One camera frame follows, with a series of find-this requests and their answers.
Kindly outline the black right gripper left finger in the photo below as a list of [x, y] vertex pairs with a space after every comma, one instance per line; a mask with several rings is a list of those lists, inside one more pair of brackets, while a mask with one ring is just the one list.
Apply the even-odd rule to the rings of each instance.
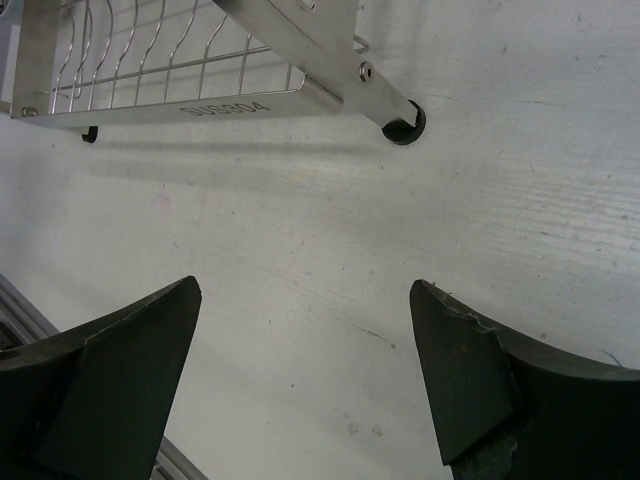
[[182, 278], [22, 344], [1, 320], [1, 475], [151, 479], [202, 295]]

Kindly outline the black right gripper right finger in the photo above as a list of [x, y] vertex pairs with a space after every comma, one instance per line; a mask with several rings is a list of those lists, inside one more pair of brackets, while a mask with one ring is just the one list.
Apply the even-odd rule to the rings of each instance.
[[435, 285], [411, 287], [443, 464], [457, 479], [635, 479], [639, 374], [500, 324]]

